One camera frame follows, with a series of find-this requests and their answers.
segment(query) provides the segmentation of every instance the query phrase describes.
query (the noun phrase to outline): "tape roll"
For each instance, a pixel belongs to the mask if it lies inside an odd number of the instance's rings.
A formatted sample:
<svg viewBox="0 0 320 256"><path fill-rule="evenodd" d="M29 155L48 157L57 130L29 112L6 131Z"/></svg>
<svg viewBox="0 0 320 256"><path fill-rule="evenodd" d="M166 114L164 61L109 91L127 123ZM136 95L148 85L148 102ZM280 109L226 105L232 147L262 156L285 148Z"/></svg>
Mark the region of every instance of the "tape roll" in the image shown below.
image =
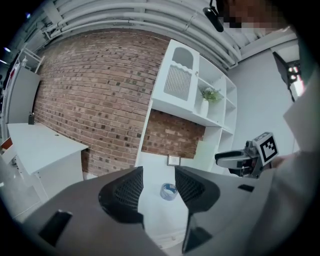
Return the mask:
<svg viewBox="0 0 320 256"><path fill-rule="evenodd" d="M178 190L175 185L171 183L164 183L161 186L160 196L167 201L172 201L176 198Z"/></svg>

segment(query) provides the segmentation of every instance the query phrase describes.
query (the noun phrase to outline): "brick wall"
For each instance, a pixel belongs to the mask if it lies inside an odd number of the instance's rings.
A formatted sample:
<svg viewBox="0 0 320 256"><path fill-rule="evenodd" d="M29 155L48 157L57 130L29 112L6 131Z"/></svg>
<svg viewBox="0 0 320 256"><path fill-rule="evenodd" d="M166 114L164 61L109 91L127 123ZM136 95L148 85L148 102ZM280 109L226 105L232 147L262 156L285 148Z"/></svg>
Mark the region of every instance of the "brick wall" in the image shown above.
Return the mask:
<svg viewBox="0 0 320 256"><path fill-rule="evenodd" d="M103 175L135 164L155 79L169 38L107 29L53 43L39 74L38 122L89 146L82 168Z"/></svg>
<svg viewBox="0 0 320 256"><path fill-rule="evenodd" d="M180 117L152 109L142 151L193 158L205 127Z"/></svg>

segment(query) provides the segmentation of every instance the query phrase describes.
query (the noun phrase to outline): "white table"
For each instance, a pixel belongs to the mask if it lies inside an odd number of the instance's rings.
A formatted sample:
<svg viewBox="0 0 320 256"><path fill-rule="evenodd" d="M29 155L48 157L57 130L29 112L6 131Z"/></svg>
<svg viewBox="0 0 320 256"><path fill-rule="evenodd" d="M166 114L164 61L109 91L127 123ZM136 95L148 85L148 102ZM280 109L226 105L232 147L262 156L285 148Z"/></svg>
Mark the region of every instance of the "white table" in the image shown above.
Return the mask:
<svg viewBox="0 0 320 256"><path fill-rule="evenodd" d="M44 203L66 187L83 181L81 151L88 146L41 123L8 124L19 172Z"/></svg>

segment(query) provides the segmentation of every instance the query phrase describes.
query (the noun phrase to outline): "small potted plant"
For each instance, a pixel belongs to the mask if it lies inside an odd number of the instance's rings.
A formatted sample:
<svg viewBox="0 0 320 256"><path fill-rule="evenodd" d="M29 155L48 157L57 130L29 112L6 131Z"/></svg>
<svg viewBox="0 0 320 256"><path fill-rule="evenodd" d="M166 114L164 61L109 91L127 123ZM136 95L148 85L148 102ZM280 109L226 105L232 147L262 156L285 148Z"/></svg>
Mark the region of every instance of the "small potted plant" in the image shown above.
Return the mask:
<svg viewBox="0 0 320 256"><path fill-rule="evenodd" d="M207 89L201 91L201 94L203 97L201 107L200 107L200 115L201 116L207 117L208 110L209 110L209 102L215 103L221 99L219 91L220 90L211 89L211 88L207 88Z"/></svg>

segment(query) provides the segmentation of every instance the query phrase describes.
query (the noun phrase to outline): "small picture frame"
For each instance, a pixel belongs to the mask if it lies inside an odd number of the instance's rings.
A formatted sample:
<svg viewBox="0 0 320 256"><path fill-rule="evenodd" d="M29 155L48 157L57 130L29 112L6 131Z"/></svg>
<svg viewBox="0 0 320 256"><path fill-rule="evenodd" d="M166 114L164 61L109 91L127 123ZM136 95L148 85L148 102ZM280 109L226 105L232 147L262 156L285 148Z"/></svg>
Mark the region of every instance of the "small picture frame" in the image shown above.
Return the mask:
<svg viewBox="0 0 320 256"><path fill-rule="evenodd" d="M176 155L169 155L167 159L167 166L179 166L181 164L181 157Z"/></svg>

